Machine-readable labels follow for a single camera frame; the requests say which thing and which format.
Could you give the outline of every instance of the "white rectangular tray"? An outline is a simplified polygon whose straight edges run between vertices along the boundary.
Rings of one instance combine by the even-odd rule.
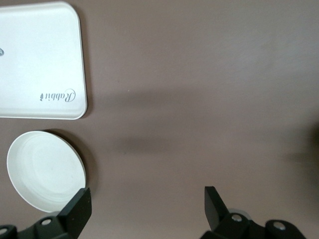
[[[75,120],[86,108],[75,10],[65,2],[0,7],[0,117]]]

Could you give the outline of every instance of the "silver screw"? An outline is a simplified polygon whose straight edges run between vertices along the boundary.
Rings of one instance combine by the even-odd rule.
[[[7,228],[0,229],[0,235],[5,234],[8,231]]]
[[[281,230],[281,231],[284,231],[286,230],[286,227],[284,224],[282,224],[281,222],[274,222],[274,227]]]
[[[241,218],[241,216],[239,216],[238,214],[234,214],[232,217],[232,220],[234,220],[235,222],[241,222],[243,219]]]
[[[43,220],[42,222],[41,222],[41,225],[43,225],[43,226],[45,226],[45,225],[48,225],[48,224],[50,224],[50,222],[51,222],[52,220],[49,218],[49,219],[45,219],[45,220]]]

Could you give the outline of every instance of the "tabletop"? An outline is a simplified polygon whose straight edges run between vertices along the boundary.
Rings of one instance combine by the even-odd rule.
[[[67,1],[88,109],[0,119],[0,225],[45,215],[15,191],[6,155],[47,130],[85,164],[93,212],[80,239],[200,238],[205,186],[260,225],[282,219],[318,238],[319,1]]]

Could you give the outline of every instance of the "logo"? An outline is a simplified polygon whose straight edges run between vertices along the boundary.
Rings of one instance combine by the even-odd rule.
[[[75,99],[74,89],[67,89],[64,93],[42,93],[40,101],[65,101],[72,102]]]

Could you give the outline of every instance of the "black bracket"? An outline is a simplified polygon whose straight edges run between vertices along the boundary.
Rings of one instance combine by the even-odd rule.
[[[13,225],[0,226],[0,239],[77,239],[91,214],[90,189],[82,188],[57,216],[42,218],[20,232]]]
[[[205,187],[205,214],[211,231],[201,239],[306,239],[289,222],[270,220],[262,227],[240,213],[230,213],[214,187]]]

